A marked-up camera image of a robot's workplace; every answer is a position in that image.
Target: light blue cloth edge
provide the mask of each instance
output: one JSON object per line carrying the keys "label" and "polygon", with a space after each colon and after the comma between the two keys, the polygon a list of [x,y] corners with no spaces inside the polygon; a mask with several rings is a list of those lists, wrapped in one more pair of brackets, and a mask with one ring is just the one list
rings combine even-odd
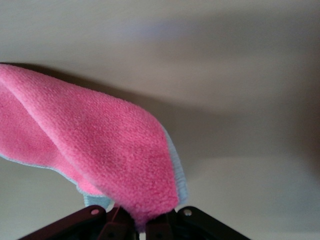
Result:
{"label": "light blue cloth edge", "polygon": [[[172,161],[172,166],[173,166],[173,170],[174,170],[174,180],[175,180],[176,191],[177,191],[177,195],[178,195],[178,199],[179,199],[179,204],[185,204],[188,200],[188,187],[187,187],[187,180],[186,180],[186,177],[184,174],[184,170],[182,168],[181,161],[180,161],[179,155],[177,153],[177,150],[174,146],[174,143],[172,142],[167,130],[164,127],[162,127],[162,128],[165,133],[165,137],[167,140],[168,149],[169,149],[169,153],[170,153],[170,158]],[[0,154],[0,157],[5,160],[8,160],[10,162],[14,162],[14,163],[18,163],[18,164],[22,164],[22,165],[30,166],[30,167],[41,168],[41,169],[49,169],[49,170],[53,170],[53,171],[59,173],[60,175],[65,177],[67,180],[69,180],[71,183],[76,185],[76,189],[78,190],[78,192],[83,195],[84,205],[86,207],[91,206],[91,205],[99,205],[99,206],[107,209],[111,203],[111,199],[107,196],[93,195],[93,194],[88,194],[87,192],[82,191],[79,188],[78,183],[76,181],[74,181],[70,177],[66,176],[63,172],[61,172],[53,167],[41,166],[41,165],[37,165],[37,164],[28,164],[28,163],[21,162],[21,161],[15,160],[15,159],[11,159],[11,158],[6,157],[2,154]]]}

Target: beige wall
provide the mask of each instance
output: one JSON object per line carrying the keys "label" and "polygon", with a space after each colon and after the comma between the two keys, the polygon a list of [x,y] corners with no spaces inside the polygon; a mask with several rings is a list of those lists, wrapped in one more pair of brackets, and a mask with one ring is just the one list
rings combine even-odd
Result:
{"label": "beige wall", "polygon": [[[0,62],[154,114],[190,205],[252,239],[319,239],[319,18],[317,0],[0,0]],[[55,172],[0,166],[1,239],[83,207]]]}

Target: pink microfiber cloth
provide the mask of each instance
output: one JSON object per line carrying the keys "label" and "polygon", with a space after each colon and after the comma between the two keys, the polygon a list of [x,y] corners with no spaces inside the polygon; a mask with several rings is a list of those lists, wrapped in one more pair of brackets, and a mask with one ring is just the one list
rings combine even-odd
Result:
{"label": "pink microfiber cloth", "polygon": [[110,95],[0,64],[0,154],[57,171],[86,205],[127,210],[138,230],[186,202],[175,147],[142,108]]}

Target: cloth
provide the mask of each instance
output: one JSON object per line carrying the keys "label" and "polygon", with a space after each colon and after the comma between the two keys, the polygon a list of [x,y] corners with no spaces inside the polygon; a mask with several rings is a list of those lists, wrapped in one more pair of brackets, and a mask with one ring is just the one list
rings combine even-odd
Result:
{"label": "cloth", "polygon": [[176,149],[150,113],[8,64],[0,64],[0,154],[57,171],[86,205],[114,200],[140,231],[188,196]]}

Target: screw hole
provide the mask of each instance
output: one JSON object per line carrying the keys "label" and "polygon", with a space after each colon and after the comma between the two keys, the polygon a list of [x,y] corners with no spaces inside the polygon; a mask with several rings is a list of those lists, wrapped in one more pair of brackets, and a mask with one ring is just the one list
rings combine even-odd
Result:
{"label": "screw hole", "polygon": [[97,215],[99,213],[99,210],[98,209],[93,209],[92,211],[91,211],[91,214],[92,215]]}

